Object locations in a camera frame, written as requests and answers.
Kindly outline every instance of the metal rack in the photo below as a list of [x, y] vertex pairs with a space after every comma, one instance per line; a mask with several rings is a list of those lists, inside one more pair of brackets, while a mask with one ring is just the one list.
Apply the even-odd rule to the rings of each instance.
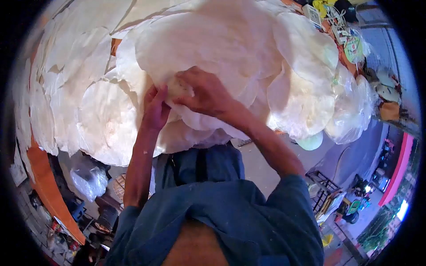
[[336, 192], [340, 190], [340, 187], [328, 179], [320, 171], [309, 172], [306, 173], [305, 176], [320, 187], [320, 191], [312, 198], [314, 201], [312, 203], [312, 207], [314, 209], [314, 214], [317, 217], [327, 211], [332, 202], [332, 198]]

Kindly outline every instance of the pink wall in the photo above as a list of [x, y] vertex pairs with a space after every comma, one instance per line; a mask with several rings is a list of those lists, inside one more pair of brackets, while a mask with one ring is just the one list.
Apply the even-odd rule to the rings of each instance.
[[404, 178], [405, 170], [407, 169], [408, 159], [410, 158], [411, 148], [413, 146], [413, 140], [414, 138], [411, 135], [404, 132], [401, 153], [398, 158], [397, 166], [389, 182], [388, 188], [383, 194], [382, 199], [379, 201], [379, 206], [388, 204], [397, 193], [399, 184]]

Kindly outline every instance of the light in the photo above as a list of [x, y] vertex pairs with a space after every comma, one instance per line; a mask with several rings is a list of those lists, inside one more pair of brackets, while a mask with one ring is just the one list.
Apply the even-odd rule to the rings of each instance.
[[397, 213], [397, 216], [401, 221], [404, 219], [407, 209], [408, 209], [408, 203], [405, 200], [403, 200], [401, 203], [400, 211]]

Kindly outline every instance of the blue shirt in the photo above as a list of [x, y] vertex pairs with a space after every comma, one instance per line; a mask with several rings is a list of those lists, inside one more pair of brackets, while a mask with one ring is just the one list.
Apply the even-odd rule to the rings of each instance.
[[161, 265], [188, 218], [214, 230], [230, 265], [324, 263], [306, 182], [289, 175], [267, 200], [248, 180], [164, 188], [120, 214], [105, 265]]

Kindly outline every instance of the plastic bag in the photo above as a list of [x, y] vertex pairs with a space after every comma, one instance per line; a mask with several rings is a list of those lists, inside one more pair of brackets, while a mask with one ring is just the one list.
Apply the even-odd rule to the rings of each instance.
[[76, 189], [90, 202], [105, 193], [108, 185], [106, 172], [97, 167], [89, 157], [79, 156], [69, 173]]
[[336, 104], [325, 132], [336, 144], [353, 142], [368, 128], [377, 94], [363, 76], [355, 80], [340, 63], [333, 89], [337, 95]]

